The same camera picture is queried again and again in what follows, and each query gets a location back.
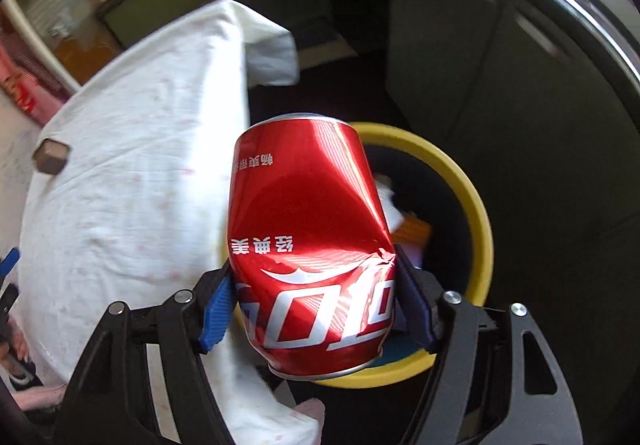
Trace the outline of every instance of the brown hexagonal object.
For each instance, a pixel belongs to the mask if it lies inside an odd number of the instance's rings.
[[[70,151],[66,143],[45,138],[33,153],[33,163],[39,172],[57,176],[65,168]]]

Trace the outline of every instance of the wall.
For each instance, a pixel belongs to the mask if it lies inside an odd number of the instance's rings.
[[[17,247],[40,128],[0,91],[0,259]]]

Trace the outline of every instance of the yellow ring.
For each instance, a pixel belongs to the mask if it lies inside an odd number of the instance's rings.
[[[494,242],[482,200],[469,178],[458,165],[435,145],[402,129],[379,123],[354,123],[353,127],[365,145],[390,147],[425,162],[451,187],[465,211],[471,231],[473,262],[465,297],[477,306],[484,304],[489,293],[494,267]],[[346,389],[380,387],[414,377],[433,365],[435,355],[424,350],[380,367],[368,367],[347,375],[319,380],[316,383]]]

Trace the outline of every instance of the blue rubber tip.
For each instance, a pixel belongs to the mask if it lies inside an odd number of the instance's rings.
[[[199,341],[205,351],[210,351],[225,336],[235,304],[235,289],[231,277],[227,275],[214,291],[204,310],[204,324]]]
[[[6,277],[20,259],[20,252],[17,248],[12,248],[9,254],[0,261],[0,277]]]

